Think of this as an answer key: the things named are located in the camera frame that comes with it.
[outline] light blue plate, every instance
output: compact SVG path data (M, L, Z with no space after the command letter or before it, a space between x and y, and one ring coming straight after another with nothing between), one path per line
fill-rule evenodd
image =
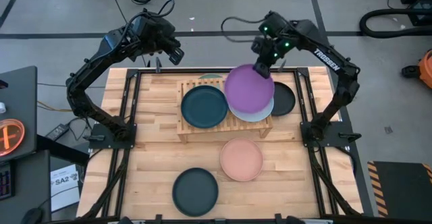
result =
M205 75L202 75L199 79L213 79L213 78L222 78L222 76L220 76L218 74L205 74ZM221 90L219 85L216 85L214 87Z
M239 119L246 121L246 122L258 122L261 121L263 119L265 119L267 116L270 115L271 111L273 110L273 107L275 106L275 101L272 98L269 102L269 104L267 106L265 106L264 109L262 109L261 111L257 112L257 113L243 113L243 112L239 112L235 109L233 109L233 107L231 107L231 105L228 103L229 109L231 110L231 112Z

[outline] plate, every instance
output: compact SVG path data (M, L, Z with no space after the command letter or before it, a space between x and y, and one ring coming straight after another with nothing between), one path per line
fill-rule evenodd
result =
M228 104L243 113L263 110L275 92L273 79L264 79L253 70L252 64L232 69L224 87Z
M222 78L222 76L218 75L218 74L205 74L202 75L199 79L215 79L215 78ZM214 85L214 87L216 87L217 89L220 89L219 84Z
M275 101L273 99L270 99L270 102L265 108L258 113L243 113L235 110L230 104L228 104L229 109L231 112L239 119L246 121L246 122L258 122L263 119L265 119L267 116L270 115L271 111L273 110L273 106L275 104Z
M214 86L197 86L182 99L182 115L196 128L211 128L220 124L228 112L225 95Z
M175 207L189 217L199 217L209 212L215 206L218 195L215 177L199 167L181 173L173 185Z
M236 181L250 181L263 168L263 153L258 145L246 138L230 140L221 151L221 166L228 177Z
M290 87L281 82L275 82L275 94L273 96L275 106L271 112L274 116L286 115L296 105L296 97Z

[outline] mounting bracket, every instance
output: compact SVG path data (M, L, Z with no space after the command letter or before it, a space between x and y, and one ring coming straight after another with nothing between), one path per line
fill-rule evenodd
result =
M308 131L311 128L310 122L301 122L300 131L302 132L303 143L305 147L327 147L337 146L345 147L349 146L351 142L362 137L361 134L357 133L346 133L350 132L350 125L343 121L332 121L325 129L325 138L317 142L310 137Z
M93 126L91 136L85 137L89 141L88 147L93 149L131 149L135 146L136 124L129 125L130 134L125 140L115 140L114 135L103 124Z

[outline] white paper sign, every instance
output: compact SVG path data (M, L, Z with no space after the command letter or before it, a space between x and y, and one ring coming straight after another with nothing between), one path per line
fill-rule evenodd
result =
M75 165L51 172L51 196L72 188L51 198L51 212L80 201L78 181L80 180Z

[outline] vacuum hose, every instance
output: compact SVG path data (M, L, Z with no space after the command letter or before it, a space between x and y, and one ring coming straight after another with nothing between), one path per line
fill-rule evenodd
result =
M360 31L367 36L373 38L395 38L399 36L413 36L413 35L432 35L432 26L421 26L417 28L409 28L401 31L391 32L377 32L370 30L366 22L369 18L382 15L391 14L404 14L404 15L428 15L432 16L432 11L423 9L380 9L366 13L362 19L360 19Z

